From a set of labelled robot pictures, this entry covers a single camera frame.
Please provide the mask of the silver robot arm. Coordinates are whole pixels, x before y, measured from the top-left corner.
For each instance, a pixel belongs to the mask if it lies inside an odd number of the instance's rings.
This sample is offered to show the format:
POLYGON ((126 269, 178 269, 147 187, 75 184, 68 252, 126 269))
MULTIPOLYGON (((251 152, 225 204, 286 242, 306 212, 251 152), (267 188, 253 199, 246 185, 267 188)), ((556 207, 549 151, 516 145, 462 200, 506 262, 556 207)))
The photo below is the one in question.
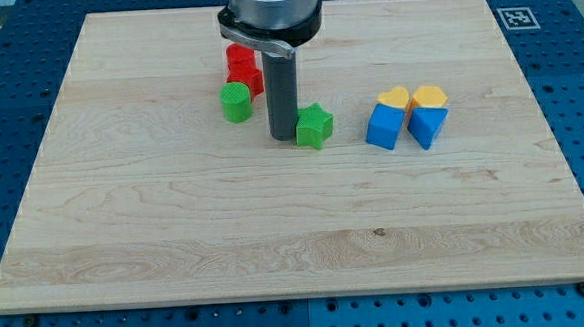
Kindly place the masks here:
POLYGON ((319 31, 322 0, 220 0, 221 36, 263 54, 290 60, 319 31))

